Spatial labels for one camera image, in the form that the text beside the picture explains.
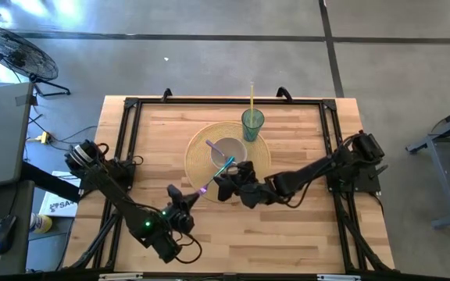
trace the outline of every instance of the round woven placemat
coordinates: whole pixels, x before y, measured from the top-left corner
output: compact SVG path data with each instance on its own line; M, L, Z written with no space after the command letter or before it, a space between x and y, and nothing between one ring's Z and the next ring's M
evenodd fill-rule
M248 150L248 161L253 161L256 171L256 178L263 181L270 171L270 151L265 140L258 135L253 142L247 142L242 138L242 125L240 123L216 123L207 126L197 132L188 144L185 152L185 174L189 183L196 190L209 182L218 169L211 163L211 147L206 144L206 140L216 143L224 137L236 138L245 145ZM234 203L240 198L233 195L226 202L218 201L218 185L212 181L208 186L208 191L203 197L217 203Z

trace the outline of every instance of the wooden tabletop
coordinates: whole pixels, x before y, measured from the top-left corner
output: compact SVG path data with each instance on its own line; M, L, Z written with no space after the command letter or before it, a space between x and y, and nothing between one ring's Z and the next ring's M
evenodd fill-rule
M107 143L111 147L107 158L113 156L125 98L105 97L95 142ZM362 129L356 100L337 98L336 102L343 138ZM257 105L256 108L266 117L260 134L269 146L272 173L299 169L325 155L316 106ZM184 194L194 192L184 171L184 153L189 141L201 128L210 124L240 122L244 110L243 105L144 105L134 154L142 156L145 161L137 167L131 197L137 202L162 208L170 200L166 193L169 184L179 187ZM127 132L130 132L132 119L133 114ZM125 149L129 136L127 133ZM293 198L293 202L298 202L299 196ZM103 195L95 191L79 203L64 265L74 263L92 242L98 232L104 200ZM368 194L356 194L355 202L363 236L382 261L393 268L379 204ZM192 233L203 247L201 258L194 264L184 265L178 261L165 264L153 249L145 249L123 226L115 270L243 273L344 271L333 199L323 178L312 182L305 200L297 209L283 205L260 205L251 210L240 204L219 204L202 198L191 214L195 219ZM352 261L356 265L353 240L349 239L349 243ZM109 243L106 243L105 249L104 260ZM191 260L197 253L198 248L193 245L184 247L179 257Z

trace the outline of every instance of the computer mouse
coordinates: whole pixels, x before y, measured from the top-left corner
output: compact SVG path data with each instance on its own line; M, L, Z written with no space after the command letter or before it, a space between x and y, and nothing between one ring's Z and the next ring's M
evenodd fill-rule
M14 215L5 215L0 219L0 254L4 254L12 247L15 222Z

